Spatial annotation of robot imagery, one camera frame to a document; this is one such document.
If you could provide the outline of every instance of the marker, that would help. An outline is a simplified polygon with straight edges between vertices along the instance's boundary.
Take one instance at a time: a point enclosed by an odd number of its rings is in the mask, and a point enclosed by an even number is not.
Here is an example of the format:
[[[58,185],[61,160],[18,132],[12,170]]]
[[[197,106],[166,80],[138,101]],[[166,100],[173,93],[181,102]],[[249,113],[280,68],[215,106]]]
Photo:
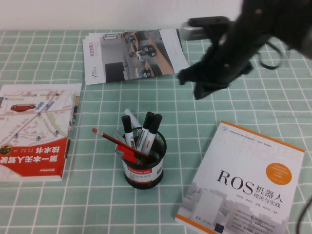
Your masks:
[[[125,130],[126,142],[129,146],[135,149],[136,144],[135,144],[135,140],[134,140],[133,133],[132,133],[130,116],[123,116],[121,120],[123,123],[123,128]]]
[[[160,114],[156,114],[153,118],[150,130],[146,136],[146,139],[144,141],[144,144],[143,144],[143,147],[141,150],[141,152],[146,154],[146,155],[148,155],[150,150],[151,150],[151,147],[153,145],[156,133],[157,133],[158,128],[160,126],[161,119],[162,119],[162,115],[160,115]]]
[[[131,122],[135,128],[141,127],[141,124],[138,122],[137,118],[131,113],[129,109],[125,110],[125,114],[130,116]]]
[[[121,136],[121,134],[120,134],[120,132],[119,132],[118,130],[115,131],[115,137],[116,137],[119,141],[121,141],[122,143],[127,144],[126,141],[125,141],[125,139]]]
[[[154,116],[155,115],[152,112],[148,112],[146,114],[146,117],[145,117],[145,120],[144,120],[144,123],[143,123],[143,126],[142,126],[142,130],[141,130],[140,135],[138,137],[138,140],[136,142],[136,149],[139,150],[139,151],[142,150],[142,146],[144,144],[144,141],[146,139],[146,136],[148,134],[148,131],[150,129],[150,126],[152,124]]]

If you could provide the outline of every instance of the black mesh pen holder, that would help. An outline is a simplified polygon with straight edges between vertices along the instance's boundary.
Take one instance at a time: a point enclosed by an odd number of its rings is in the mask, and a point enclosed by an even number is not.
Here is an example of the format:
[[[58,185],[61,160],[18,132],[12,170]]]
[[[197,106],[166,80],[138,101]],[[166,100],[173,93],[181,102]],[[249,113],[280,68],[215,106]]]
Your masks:
[[[136,143],[141,132],[141,127],[134,128],[132,131]],[[156,158],[156,161],[151,164],[139,165],[123,160],[122,164],[126,181],[137,189],[155,187],[161,181],[164,174],[163,158],[166,150],[166,140],[160,132],[157,132],[149,152],[149,156]]]

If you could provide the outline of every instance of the cable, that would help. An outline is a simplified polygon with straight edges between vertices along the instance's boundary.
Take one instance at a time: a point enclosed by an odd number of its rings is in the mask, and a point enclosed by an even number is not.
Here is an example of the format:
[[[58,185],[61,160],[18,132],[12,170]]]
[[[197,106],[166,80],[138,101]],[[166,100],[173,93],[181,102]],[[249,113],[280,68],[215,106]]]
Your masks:
[[[269,66],[269,65],[266,65],[262,62],[262,56],[261,56],[261,53],[258,51],[257,54],[258,54],[258,62],[260,64],[261,67],[264,67],[266,69],[269,69],[269,70],[275,70],[277,68],[279,68],[281,65],[282,65],[282,62],[283,62],[283,59],[284,59],[284,55],[283,53],[280,51],[280,49],[278,47],[276,47],[275,45],[273,45],[272,43],[270,42],[267,42],[266,43],[269,47],[271,47],[272,49],[274,49],[280,56],[280,60],[278,62],[278,64],[276,66]]]
[[[301,221],[303,219],[303,216],[305,215],[305,213],[308,211],[309,206],[312,204],[312,196],[310,197],[310,199],[308,200],[308,203],[306,204],[306,206],[304,207],[304,209],[301,211],[301,214],[299,216],[299,219],[297,221],[297,225],[296,225],[296,234],[300,234],[300,224]]]

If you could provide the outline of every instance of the grid pattern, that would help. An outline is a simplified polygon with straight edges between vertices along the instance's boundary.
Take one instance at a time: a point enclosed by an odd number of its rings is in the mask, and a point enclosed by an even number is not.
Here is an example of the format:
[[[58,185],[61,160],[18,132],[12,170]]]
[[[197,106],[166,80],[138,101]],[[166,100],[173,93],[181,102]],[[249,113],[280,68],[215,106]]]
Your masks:
[[[0,85],[83,82],[81,41],[88,33],[0,31]],[[272,42],[285,51],[280,41]],[[208,40],[182,42],[190,64],[209,46]],[[266,63],[278,63],[276,52],[261,51]],[[193,234],[174,215],[221,120],[306,150],[287,230],[294,233],[312,194],[312,62],[297,52],[275,71],[252,62],[252,73],[197,101],[194,84],[180,86],[174,76],[83,85],[63,181],[0,183],[0,233]],[[127,184],[115,145],[91,132],[93,127],[110,135],[122,131],[126,108],[140,122],[147,111],[163,115],[164,178],[147,191]],[[302,232],[311,228],[310,209]]]

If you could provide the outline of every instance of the orange sticker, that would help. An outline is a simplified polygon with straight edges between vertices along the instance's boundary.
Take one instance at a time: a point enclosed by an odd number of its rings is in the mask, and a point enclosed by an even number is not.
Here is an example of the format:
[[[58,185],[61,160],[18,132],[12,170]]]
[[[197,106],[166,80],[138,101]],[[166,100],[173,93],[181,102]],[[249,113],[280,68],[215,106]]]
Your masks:
[[[292,180],[292,173],[283,164],[272,163],[266,169],[267,177],[274,184],[286,185]]]

